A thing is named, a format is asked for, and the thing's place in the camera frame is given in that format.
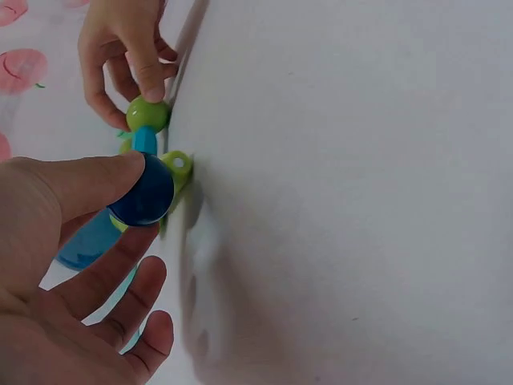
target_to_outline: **plastic toy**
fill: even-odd
[[[192,174],[192,160],[184,153],[174,151],[161,158],[156,156],[156,133],[168,124],[168,115],[167,104],[151,104],[141,97],[135,98],[128,108],[127,123],[132,137],[122,143],[120,152],[129,148],[142,152],[146,165],[134,187],[109,205],[112,224],[121,232],[128,226],[146,226],[161,221],[172,211],[175,198]]]
[[[128,226],[146,226],[158,221],[164,230],[165,217],[176,207],[180,192],[192,176],[192,159],[180,151],[157,156],[157,133],[167,127],[169,107],[151,104],[138,97],[128,108],[131,133],[121,136],[119,153],[142,152],[143,175],[121,199],[109,205],[82,227],[56,257],[66,267],[82,270],[109,250]]]
[[[165,102],[148,103],[142,96],[132,100],[127,110],[127,124],[132,132],[149,126],[155,133],[161,132],[169,122],[169,106]]]

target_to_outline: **dark blue ball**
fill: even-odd
[[[112,215],[128,226],[158,222],[171,207],[175,185],[169,168],[156,156],[144,153],[143,175],[121,199],[109,205]]]

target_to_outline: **lime green ball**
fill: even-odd
[[[132,132],[142,126],[150,126],[155,133],[161,132],[169,120],[169,106],[165,102],[149,103],[139,95],[132,100],[127,111],[127,124]]]

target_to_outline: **blue cylinder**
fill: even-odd
[[[104,209],[64,244],[56,259],[69,269],[83,270],[109,250],[120,236],[109,211]]]

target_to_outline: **white surface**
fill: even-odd
[[[170,136],[228,233],[234,343],[202,383],[511,383],[512,7],[212,1]],[[156,245],[177,343],[152,383],[200,383],[183,209]]]

